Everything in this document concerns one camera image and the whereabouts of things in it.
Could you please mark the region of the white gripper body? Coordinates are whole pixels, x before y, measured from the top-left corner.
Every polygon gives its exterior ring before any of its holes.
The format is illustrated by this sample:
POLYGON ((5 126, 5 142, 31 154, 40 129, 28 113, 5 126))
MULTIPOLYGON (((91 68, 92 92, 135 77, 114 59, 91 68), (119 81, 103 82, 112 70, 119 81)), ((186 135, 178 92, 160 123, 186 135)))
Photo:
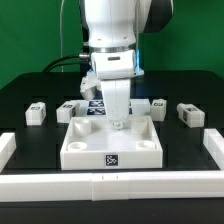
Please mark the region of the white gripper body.
POLYGON ((100 81, 107 118, 125 121, 129 116, 131 79, 136 75, 136 52, 94 52, 91 62, 100 81))

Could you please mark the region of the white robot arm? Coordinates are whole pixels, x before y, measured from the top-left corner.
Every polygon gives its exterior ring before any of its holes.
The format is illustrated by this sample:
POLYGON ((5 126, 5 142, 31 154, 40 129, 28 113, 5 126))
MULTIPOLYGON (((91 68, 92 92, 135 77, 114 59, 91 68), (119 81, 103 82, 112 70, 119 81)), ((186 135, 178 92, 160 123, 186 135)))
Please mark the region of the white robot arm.
POLYGON ((121 129, 129 117, 131 79, 144 73, 139 35, 159 32, 169 23, 173 0, 80 0, 80 8, 91 65, 80 92, 91 100, 100 90, 107 119, 121 129))

